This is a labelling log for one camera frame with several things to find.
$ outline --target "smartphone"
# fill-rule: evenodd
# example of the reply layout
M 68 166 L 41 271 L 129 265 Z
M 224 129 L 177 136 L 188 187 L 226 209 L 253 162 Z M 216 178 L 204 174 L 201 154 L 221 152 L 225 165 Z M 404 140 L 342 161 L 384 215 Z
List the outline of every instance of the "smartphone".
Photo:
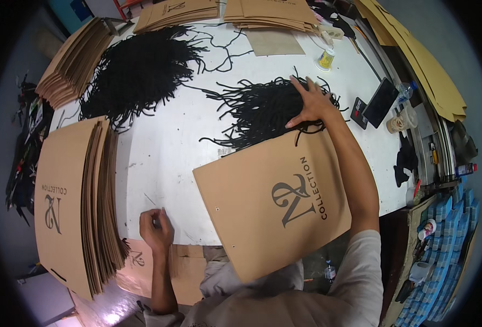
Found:
M 372 99 L 362 111 L 362 115 L 368 119 L 373 127 L 378 128 L 390 111 L 390 108 L 392 108 L 397 95 L 399 95 L 399 91 L 392 82 L 384 77 Z

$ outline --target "stack of paper bags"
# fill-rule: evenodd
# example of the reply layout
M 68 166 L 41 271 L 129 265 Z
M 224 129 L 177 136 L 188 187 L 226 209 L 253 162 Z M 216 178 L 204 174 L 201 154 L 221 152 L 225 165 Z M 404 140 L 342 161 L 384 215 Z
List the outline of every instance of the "stack of paper bags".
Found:
M 115 212 L 117 134 L 98 117 L 60 128 L 43 142 L 35 188 L 40 263 L 85 299 L 124 267 Z
M 167 26 L 219 17 L 216 0 L 166 0 L 141 10 L 135 34 L 157 31 Z
M 228 0 L 223 17 L 238 28 L 278 27 L 315 32 L 319 24 L 305 0 Z
M 152 296 L 152 250 L 144 240 L 128 239 L 130 255 L 125 268 L 117 272 L 116 283 L 131 293 Z M 199 284 L 205 277 L 206 260 L 200 245 L 175 245 L 170 247 L 169 268 L 172 289 L 179 304 L 194 305 L 203 294 Z
M 435 111 L 449 121 L 463 121 L 466 103 L 430 51 L 377 1 L 357 0 L 355 5 L 372 26 L 381 45 L 401 48 Z
M 86 23 L 63 43 L 41 77 L 36 93 L 54 109 L 78 99 L 112 37 L 100 18 Z

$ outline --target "white t-shirt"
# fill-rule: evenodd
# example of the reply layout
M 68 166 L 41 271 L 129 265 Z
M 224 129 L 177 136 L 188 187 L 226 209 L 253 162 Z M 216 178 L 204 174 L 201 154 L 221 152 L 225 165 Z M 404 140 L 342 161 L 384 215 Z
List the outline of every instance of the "white t-shirt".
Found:
M 203 299 L 186 317 L 147 310 L 144 315 L 148 327 L 377 326 L 382 303 L 381 237 L 367 230 L 350 240 L 327 296 L 291 290 L 261 297 L 244 288 L 229 297 Z

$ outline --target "black cloth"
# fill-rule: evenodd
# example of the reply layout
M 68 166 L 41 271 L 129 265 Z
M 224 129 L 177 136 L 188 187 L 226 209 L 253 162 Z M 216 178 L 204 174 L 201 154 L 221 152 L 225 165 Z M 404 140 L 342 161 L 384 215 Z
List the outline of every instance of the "black cloth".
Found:
M 401 149 L 397 153 L 397 165 L 394 166 L 397 187 L 401 187 L 401 184 L 408 180 L 408 175 L 404 173 L 403 168 L 412 172 L 419 164 L 415 148 L 410 144 L 408 138 L 403 136 L 402 132 L 399 132 L 399 136 L 401 137 Z

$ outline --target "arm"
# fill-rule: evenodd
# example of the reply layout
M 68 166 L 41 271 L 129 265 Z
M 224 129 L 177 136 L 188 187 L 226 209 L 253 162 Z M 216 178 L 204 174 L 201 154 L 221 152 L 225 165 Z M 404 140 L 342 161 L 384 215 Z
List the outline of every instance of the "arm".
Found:
M 322 119 L 334 144 L 339 169 L 352 214 L 350 238 L 363 230 L 379 231 L 379 195 L 368 162 L 346 125 L 339 110 L 323 95 L 319 86 L 307 77 L 309 91 L 290 76 L 303 98 L 303 110 L 287 124 L 291 128 L 303 121 Z
M 159 220 L 161 229 L 154 227 L 154 220 Z M 173 242 L 174 231 L 165 209 L 151 209 L 141 214 L 140 235 L 151 247 L 154 259 L 151 309 L 160 316 L 177 312 L 176 296 L 168 271 L 168 249 Z

